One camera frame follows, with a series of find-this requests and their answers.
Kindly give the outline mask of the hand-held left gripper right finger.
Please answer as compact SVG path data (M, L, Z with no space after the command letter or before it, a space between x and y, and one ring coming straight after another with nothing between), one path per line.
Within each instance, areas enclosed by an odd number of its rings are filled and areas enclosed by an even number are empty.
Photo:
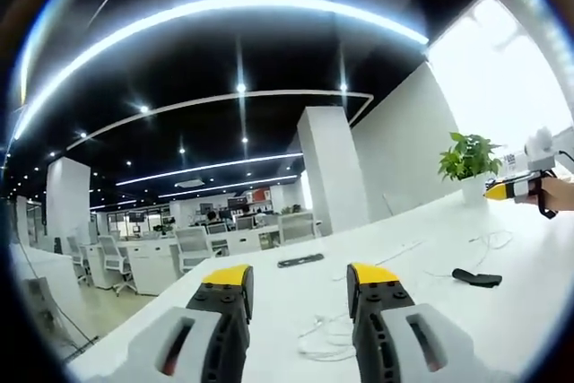
M350 263L352 345L362 382L474 382L474 343L387 269Z

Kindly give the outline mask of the person's right hand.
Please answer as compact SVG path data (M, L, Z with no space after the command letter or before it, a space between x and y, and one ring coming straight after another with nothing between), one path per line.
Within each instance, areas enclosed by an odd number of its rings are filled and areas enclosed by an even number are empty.
M539 201L544 209L560 212L574 210L574 185L559 178L543 178Z

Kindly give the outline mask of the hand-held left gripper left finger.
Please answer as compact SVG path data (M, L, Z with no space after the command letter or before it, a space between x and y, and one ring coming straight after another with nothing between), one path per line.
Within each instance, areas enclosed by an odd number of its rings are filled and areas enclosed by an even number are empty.
M250 345L250 265L214 271L183 308L168 309L130 342L129 382L240 382Z

